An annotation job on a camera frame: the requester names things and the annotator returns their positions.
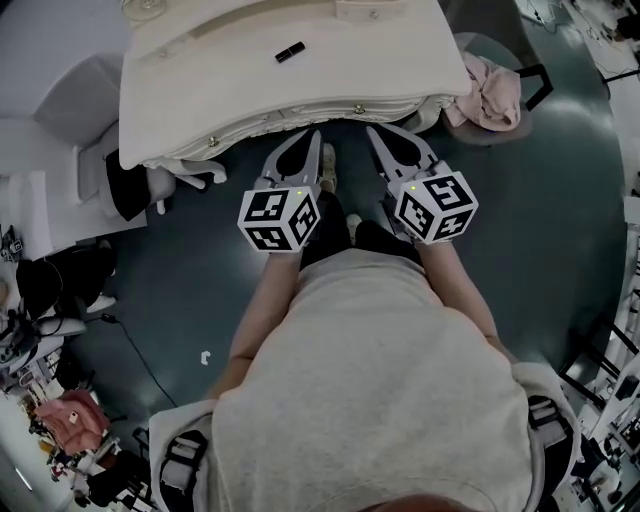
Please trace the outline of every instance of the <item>cable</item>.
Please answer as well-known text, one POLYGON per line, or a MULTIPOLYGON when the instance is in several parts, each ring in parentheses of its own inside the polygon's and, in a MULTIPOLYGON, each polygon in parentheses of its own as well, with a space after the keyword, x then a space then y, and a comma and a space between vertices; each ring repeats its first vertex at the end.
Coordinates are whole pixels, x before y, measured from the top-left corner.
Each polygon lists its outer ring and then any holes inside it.
POLYGON ((64 317, 60 317, 60 323, 58 324, 58 328, 50 334, 41 334, 40 337, 47 338, 49 336, 55 336, 60 331, 60 329, 62 329, 63 323, 64 323, 64 317))
POLYGON ((533 15, 540 22, 540 24, 542 25, 542 28, 545 29, 550 34, 555 34, 555 33, 558 32, 558 26, 567 25, 567 24, 566 23, 555 23, 553 30, 549 30, 547 28, 547 23, 550 23, 550 22, 552 22, 553 20, 556 19, 556 14, 555 14, 555 12, 553 12, 553 8, 555 7, 556 9, 562 9, 563 6, 562 6, 562 4, 554 4, 552 2, 547 2, 547 6, 549 7, 549 13, 551 13, 551 18, 549 18, 548 20, 544 20, 544 19, 542 19, 542 16, 540 16, 540 13, 538 12, 538 9, 536 9, 535 5, 533 5, 531 0, 527 0, 527 7, 533 9, 533 15))
MULTIPOLYGON (((613 76, 605 77, 605 79, 615 78, 617 75, 621 75, 623 73, 626 73, 627 71, 640 71, 640 68, 636 68, 636 69, 624 68, 622 71, 609 71, 607 68, 605 68, 599 62, 596 62, 595 60, 593 62, 594 62, 594 64, 596 66, 598 66, 600 69, 602 69, 602 71, 604 71, 605 73, 609 73, 610 75, 613 75, 613 76)), ((638 79, 638 81, 640 81, 640 74, 636 75, 636 78, 638 79)))
POLYGON ((136 354, 138 354, 140 361, 142 361, 142 364, 147 369, 147 372, 149 373, 149 376, 153 379, 153 382, 155 382, 156 386, 158 386, 158 389, 164 393, 164 396, 166 396, 169 402, 171 402, 171 405, 173 405, 174 407, 178 407, 178 404, 175 403, 175 401, 173 400, 173 398, 171 398, 169 393, 167 393, 166 390, 160 385, 160 383, 158 382, 158 379, 156 379, 155 375, 151 371, 151 368, 149 368, 147 361, 145 360, 140 350, 138 350, 138 347, 136 346, 136 344, 133 342, 133 339, 129 335, 129 331, 127 331, 127 328, 124 326, 124 324, 120 320, 118 320, 115 316, 107 315, 107 314, 103 314, 100 318, 94 318, 93 320, 89 320, 89 322, 92 322, 95 320, 102 320, 103 322, 106 322, 108 324, 118 324, 122 328, 122 332, 124 333, 129 343, 131 343, 133 350, 135 350, 136 354))
POLYGON ((558 33, 558 27, 569 27, 572 28, 571 25, 569 25, 568 23, 554 23, 553 24, 553 30, 550 30, 547 28, 546 24, 542 24, 542 28, 545 29, 547 32, 549 32, 549 34, 557 34, 558 33))

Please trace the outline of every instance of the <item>gray floor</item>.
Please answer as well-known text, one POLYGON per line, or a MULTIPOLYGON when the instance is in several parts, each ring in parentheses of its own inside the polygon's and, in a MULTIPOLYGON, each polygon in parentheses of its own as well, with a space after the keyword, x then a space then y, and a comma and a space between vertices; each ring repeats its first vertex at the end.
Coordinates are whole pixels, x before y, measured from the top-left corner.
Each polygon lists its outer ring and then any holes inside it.
MULTIPOLYGON (((440 126, 424 136, 464 173, 480 202, 456 247, 505 345, 557 368, 570 349, 570 327, 584 330, 597 312, 615 311, 626 232, 623 173, 606 91, 580 36, 567 26, 556 34, 532 24, 528 30, 555 87, 533 112, 533 134, 488 149, 458 144, 440 126)), ((385 186, 363 126, 321 129, 336 148, 345 210, 373 216, 385 186)), ((148 228, 110 238, 119 258, 108 284, 119 298, 112 313, 179 404, 200 399, 215 380, 257 283, 264 260, 237 230, 237 212, 264 158, 287 136, 234 146, 220 158, 226 184, 205 194, 180 187, 166 216, 151 211, 148 228), (204 350, 212 354, 208 367, 200 364, 204 350)), ((97 371, 109 412, 129 415, 120 435, 169 406, 118 326, 92 323, 74 350, 97 371)))

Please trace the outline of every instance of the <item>shoe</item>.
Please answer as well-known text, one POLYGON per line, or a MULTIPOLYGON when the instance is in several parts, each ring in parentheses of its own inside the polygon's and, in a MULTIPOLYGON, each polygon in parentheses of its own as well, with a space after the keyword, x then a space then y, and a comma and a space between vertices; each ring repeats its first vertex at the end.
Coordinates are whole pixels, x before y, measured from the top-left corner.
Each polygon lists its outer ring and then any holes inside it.
POLYGON ((347 229, 349 229, 349 238, 351 238, 351 245, 355 247, 356 245, 356 231, 358 230, 358 226, 362 222, 360 215, 356 215, 352 213, 347 215, 347 229))
POLYGON ((323 190, 328 190, 332 194, 336 193, 338 188, 338 177, 336 175, 336 150, 329 143, 324 143, 322 147, 322 174, 318 180, 318 185, 323 190))
POLYGON ((102 311, 103 309, 110 308, 116 302, 118 301, 115 297, 107 297, 106 295, 100 294, 98 295, 96 301, 87 308, 87 313, 97 313, 98 311, 102 311))

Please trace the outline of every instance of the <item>black pants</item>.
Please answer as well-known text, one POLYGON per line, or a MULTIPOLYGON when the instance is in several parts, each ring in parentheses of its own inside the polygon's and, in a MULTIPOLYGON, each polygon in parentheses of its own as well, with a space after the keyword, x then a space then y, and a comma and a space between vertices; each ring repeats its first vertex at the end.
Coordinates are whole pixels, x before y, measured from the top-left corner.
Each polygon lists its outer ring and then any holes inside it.
MULTIPOLYGON (((322 216, 313 239, 302 254, 301 268, 350 249, 349 229, 338 198, 326 191, 320 193, 318 209, 322 216)), ((421 265, 420 255, 408 242, 398 240, 393 234, 373 221, 363 221, 356 231, 357 249, 403 256, 421 265)))

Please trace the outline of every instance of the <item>white wall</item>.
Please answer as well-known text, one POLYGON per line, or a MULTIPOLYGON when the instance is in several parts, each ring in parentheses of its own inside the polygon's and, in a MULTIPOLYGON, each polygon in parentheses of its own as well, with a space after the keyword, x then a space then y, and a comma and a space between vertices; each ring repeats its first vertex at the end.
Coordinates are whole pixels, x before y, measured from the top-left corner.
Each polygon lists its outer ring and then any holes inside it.
POLYGON ((14 0, 0 16, 0 117, 32 115, 66 71, 123 54, 129 36, 120 0, 14 0))

